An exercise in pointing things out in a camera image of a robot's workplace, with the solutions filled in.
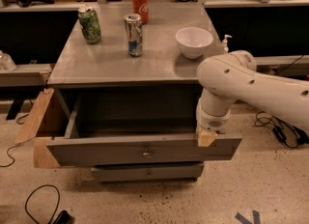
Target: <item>cabinet top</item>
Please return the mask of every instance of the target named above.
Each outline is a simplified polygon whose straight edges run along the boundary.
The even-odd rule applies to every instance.
[[[101,40],[87,44],[77,20],[48,84],[54,87],[124,85],[197,81],[196,70],[207,57],[223,53],[214,27],[199,3],[149,1],[149,21],[143,25],[144,53],[128,54],[124,17],[132,13],[129,1],[94,7]],[[207,53],[186,59],[179,51],[176,32],[200,27],[214,37]]]

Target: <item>red soda can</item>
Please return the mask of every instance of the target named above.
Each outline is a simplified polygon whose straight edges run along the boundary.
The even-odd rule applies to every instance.
[[[133,12],[139,14],[142,17],[142,23],[148,22],[148,0],[133,0]]]

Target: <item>blue soda can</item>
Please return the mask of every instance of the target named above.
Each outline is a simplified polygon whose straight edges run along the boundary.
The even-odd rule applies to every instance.
[[[143,54],[143,30],[140,14],[125,15],[128,54],[138,57]]]

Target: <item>can label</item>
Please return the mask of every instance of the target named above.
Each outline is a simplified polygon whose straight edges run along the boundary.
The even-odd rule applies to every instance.
[[[133,1],[133,12],[140,14],[142,23],[145,24],[149,19],[148,0],[132,0]]]
[[[96,11],[91,7],[80,8],[78,9],[78,19],[86,42],[99,42],[100,27]]]
[[[134,57],[143,54],[143,30],[140,14],[127,14],[125,28],[128,44],[128,54]]]

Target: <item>spray bottle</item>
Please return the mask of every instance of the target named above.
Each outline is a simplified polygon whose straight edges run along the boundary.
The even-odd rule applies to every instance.
[[[222,44],[224,46],[224,53],[229,52],[229,47],[228,47],[228,39],[231,38],[232,36],[230,35],[224,35],[224,40],[222,41]]]

